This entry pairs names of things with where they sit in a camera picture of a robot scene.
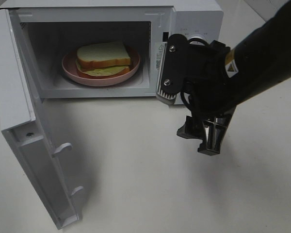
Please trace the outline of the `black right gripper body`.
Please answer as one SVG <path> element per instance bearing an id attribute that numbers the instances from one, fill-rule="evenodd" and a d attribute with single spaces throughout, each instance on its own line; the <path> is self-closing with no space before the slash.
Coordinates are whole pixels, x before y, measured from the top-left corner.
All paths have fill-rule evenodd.
<path id="1" fill-rule="evenodd" d="M 218 117 L 235 111 L 226 68 L 235 58 L 235 50 L 216 40 L 206 46 L 189 44 L 181 99 L 192 117 Z"/>

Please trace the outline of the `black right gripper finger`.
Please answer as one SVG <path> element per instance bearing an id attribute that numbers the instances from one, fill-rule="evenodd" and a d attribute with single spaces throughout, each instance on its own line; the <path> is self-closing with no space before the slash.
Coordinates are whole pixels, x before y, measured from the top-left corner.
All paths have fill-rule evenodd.
<path id="1" fill-rule="evenodd" d="M 198 152 L 214 156 L 221 152 L 221 144 L 231 122 L 233 114 L 225 114 L 218 117 L 206 118 L 202 121 L 204 135 Z"/>
<path id="2" fill-rule="evenodd" d="M 185 139 L 202 139 L 201 121 L 192 116 L 186 116 L 185 123 L 177 130 L 177 136 Z"/>

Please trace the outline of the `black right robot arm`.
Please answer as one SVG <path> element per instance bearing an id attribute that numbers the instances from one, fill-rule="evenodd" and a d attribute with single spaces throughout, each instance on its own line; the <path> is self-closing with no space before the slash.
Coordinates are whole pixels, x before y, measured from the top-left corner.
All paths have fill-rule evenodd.
<path id="1" fill-rule="evenodd" d="M 291 77 L 291 0 L 236 47 L 188 45 L 180 91 L 190 110 L 177 135 L 217 155 L 237 105 Z"/>

